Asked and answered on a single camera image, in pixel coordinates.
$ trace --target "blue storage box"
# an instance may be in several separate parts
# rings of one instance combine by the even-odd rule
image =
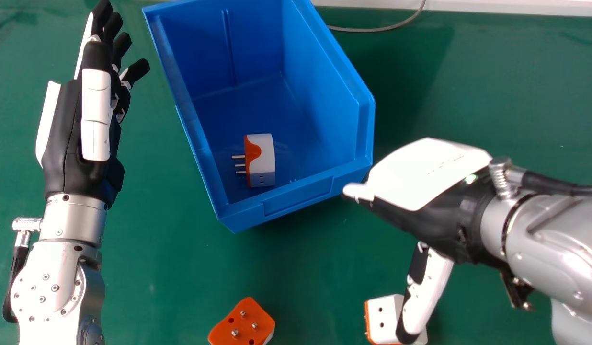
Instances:
[[[186,0],[143,9],[217,218],[232,232],[338,195],[373,159],[375,101],[309,0]],[[232,155],[271,133],[276,185]]]

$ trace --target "green surface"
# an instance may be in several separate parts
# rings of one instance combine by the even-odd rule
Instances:
[[[34,141],[49,79],[72,77],[92,1],[0,2],[0,309],[16,216],[40,216]],[[252,296],[276,319],[272,345],[364,345],[363,303],[402,293],[415,240],[339,198],[231,234],[215,219],[140,12],[115,5],[146,57],[120,158],[124,189],[102,248],[108,344],[202,345]],[[320,10],[379,26],[401,11]],[[424,13],[404,29],[336,34],[377,101],[375,159],[423,136],[507,154],[592,183],[592,18]],[[454,269],[428,326],[432,345],[549,344],[550,307],[512,310],[497,273]],[[17,328],[0,316],[0,345]]]

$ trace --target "orange plug base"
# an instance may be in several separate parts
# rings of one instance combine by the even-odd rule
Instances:
[[[274,334],[274,320],[252,297],[247,297],[218,323],[208,341],[211,345],[266,345]]]

